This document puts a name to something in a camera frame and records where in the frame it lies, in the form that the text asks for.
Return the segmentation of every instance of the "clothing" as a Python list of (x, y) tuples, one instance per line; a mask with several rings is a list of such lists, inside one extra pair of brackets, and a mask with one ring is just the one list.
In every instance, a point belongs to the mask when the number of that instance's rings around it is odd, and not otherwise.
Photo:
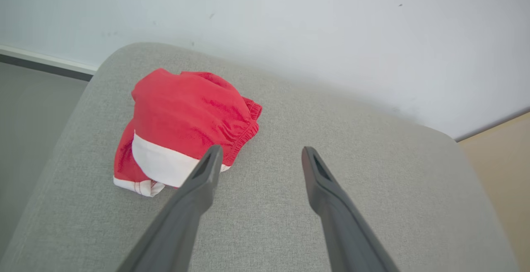
[(134, 116), (114, 159), (114, 184), (153, 197), (180, 187), (212, 145), (223, 148), (225, 171), (255, 134), (261, 106), (210, 72), (160, 68), (132, 91)]

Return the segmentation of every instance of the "wooden panel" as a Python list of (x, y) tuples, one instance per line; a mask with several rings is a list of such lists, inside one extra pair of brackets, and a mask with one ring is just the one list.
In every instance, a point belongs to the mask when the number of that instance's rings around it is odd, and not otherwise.
[(530, 113), (459, 142), (530, 272)]

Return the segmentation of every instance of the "gray upholstered seat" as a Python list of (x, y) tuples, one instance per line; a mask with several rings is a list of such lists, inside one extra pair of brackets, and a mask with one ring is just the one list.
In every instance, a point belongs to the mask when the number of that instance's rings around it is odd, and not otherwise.
[(138, 43), (89, 83), (39, 180), (2, 271), (113, 271), (171, 196), (112, 183), (133, 113), (130, 91), (154, 69), (209, 71), (263, 106), (260, 131), (219, 178), (190, 270), (328, 271), (307, 201), (301, 149), (315, 147), (402, 271), (517, 270), (507, 239), (456, 143), (365, 104), (176, 47)]

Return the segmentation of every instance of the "white fabric trim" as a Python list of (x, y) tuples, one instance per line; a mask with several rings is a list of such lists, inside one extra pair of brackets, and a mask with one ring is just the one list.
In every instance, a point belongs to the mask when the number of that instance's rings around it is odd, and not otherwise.
[(165, 185), (160, 182), (157, 182), (155, 183), (155, 185), (151, 186), (151, 182), (151, 180), (133, 182), (116, 179), (116, 177), (114, 177), (114, 185), (119, 186), (121, 188), (129, 189), (131, 191), (134, 191), (135, 193), (140, 193), (141, 195), (146, 197), (156, 196), (165, 187)]
[[(136, 132), (132, 141), (132, 156), (146, 176), (173, 187), (182, 186), (199, 163), (199, 159), (144, 140)], [(221, 172), (229, 168), (223, 164)]]

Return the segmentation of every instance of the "gray floor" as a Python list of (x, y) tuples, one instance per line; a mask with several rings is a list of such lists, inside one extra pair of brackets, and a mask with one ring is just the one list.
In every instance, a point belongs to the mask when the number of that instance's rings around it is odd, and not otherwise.
[(87, 84), (0, 63), (0, 258)]

